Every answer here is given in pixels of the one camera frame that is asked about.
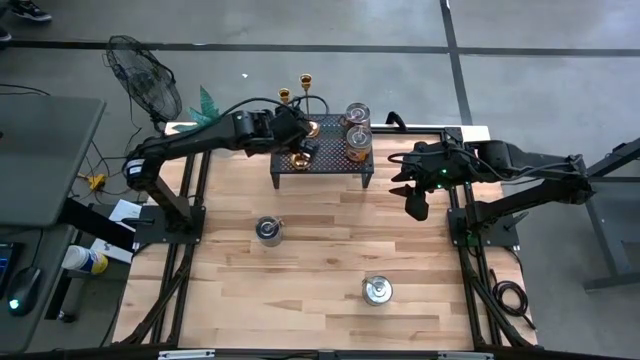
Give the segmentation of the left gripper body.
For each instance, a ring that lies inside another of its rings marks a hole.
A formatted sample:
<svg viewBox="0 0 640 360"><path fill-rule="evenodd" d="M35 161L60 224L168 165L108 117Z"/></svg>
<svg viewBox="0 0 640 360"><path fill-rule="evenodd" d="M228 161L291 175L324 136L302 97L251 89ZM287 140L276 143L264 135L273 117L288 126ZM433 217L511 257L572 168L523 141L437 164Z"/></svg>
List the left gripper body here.
<svg viewBox="0 0 640 360"><path fill-rule="evenodd" d="M311 125L298 107L278 106L272 119L273 137L280 150L298 150Z"/></svg>

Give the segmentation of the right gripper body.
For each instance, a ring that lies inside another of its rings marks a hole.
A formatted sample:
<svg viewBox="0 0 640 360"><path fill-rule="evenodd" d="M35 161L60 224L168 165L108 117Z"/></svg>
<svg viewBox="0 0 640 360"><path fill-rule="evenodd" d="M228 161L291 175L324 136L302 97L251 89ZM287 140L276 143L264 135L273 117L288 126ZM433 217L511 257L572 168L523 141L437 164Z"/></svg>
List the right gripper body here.
<svg viewBox="0 0 640 360"><path fill-rule="evenodd" d="M414 172L411 181L421 190L449 189L473 180L470 158L443 143L416 142L402 158L402 171Z"/></svg>

